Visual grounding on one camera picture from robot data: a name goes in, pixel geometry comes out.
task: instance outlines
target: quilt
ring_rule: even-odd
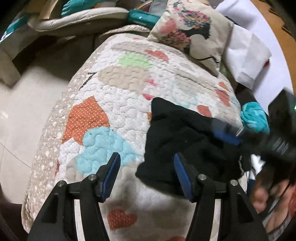
[[[242,126],[240,104],[221,73],[214,77],[179,50],[145,37],[114,35],[73,76],[45,124],[22,205],[27,232],[59,180],[81,181],[118,152],[114,188],[99,204],[110,240],[185,240],[195,204],[135,177],[144,161],[154,97]],[[219,205],[217,200],[211,240],[217,239]],[[84,239],[82,229],[77,234]]]

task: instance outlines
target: teal fabric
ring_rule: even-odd
[[[107,164],[113,152],[120,154],[121,166],[138,156],[116,131],[104,126],[88,130],[82,143],[86,149],[77,156],[76,168],[85,176],[96,173],[100,166]]]
[[[61,16],[65,17],[75,12],[91,9],[97,3],[105,1],[112,0],[70,0],[63,6]]]
[[[254,132],[265,132],[269,134],[269,126],[264,110],[257,102],[248,102],[243,105],[240,112],[242,123]]]
[[[12,22],[8,28],[6,29],[6,34],[9,34],[13,31],[16,31],[21,26],[27,24],[28,19],[30,17],[29,13],[25,13],[21,18],[17,19],[16,21]]]

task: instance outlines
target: white paper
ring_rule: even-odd
[[[270,57],[270,50],[256,35],[234,25],[223,60],[237,82],[252,89]]]

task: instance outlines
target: tiled floor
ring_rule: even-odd
[[[42,128],[91,52],[90,37],[71,41],[39,57],[12,89],[0,82],[0,183],[9,201],[23,202]]]

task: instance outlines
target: decorative pillow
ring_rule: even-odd
[[[232,28],[233,23],[210,6],[193,0],[169,0],[148,40],[184,51],[217,76]]]

